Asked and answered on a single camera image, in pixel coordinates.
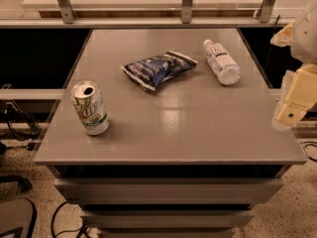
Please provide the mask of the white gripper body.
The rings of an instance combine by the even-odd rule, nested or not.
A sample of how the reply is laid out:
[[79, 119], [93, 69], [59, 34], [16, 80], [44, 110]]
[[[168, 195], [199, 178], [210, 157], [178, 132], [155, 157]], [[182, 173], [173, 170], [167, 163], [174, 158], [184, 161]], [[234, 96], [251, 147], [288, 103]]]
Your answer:
[[291, 55], [304, 63], [317, 63], [317, 2], [310, 2], [294, 23]]

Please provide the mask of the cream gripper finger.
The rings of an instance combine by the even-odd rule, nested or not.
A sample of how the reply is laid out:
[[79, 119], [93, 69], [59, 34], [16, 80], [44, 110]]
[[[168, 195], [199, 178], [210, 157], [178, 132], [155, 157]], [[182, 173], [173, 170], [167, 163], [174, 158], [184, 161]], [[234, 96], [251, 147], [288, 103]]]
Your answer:
[[294, 28], [294, 23], [291, 22], [283, 27], [280, 31], [273, 35], [270, 39], [270, 43], [277, 47], [287, 47], [292, 43], [292, 32]]
[[317, 103], [317, 65], [304, 63], [297, 71], [288, 70], [280, 90], [271, 126], [286, 131], [295, 127]]

